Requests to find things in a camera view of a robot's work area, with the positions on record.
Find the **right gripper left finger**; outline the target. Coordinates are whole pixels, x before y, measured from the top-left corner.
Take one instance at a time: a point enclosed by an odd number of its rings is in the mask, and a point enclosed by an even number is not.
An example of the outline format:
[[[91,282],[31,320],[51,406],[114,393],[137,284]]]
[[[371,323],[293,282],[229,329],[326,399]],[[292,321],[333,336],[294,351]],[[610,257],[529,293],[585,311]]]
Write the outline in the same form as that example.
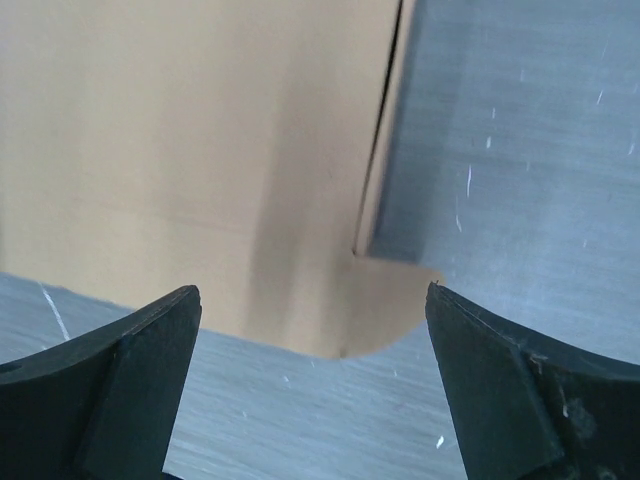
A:
[[[166,479],[199,290],[1,366],[4,479]]]

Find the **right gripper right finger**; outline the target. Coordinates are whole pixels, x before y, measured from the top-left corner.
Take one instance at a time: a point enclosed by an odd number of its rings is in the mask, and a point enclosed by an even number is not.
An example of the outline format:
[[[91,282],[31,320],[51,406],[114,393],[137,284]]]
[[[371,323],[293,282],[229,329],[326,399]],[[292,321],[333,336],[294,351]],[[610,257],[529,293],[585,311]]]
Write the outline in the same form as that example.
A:
[[[638,365],[558,341],[436,283],[425,314],[468,478],[638,479]]]

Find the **cardboard box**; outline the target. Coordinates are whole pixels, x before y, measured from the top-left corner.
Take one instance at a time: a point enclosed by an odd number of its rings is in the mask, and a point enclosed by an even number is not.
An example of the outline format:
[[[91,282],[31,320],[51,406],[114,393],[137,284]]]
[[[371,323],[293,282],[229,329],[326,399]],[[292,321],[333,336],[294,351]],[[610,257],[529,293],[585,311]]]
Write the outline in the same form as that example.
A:
[[[325,358],[424,320],[371,254],[412,1],[5,1],[1,268]]]

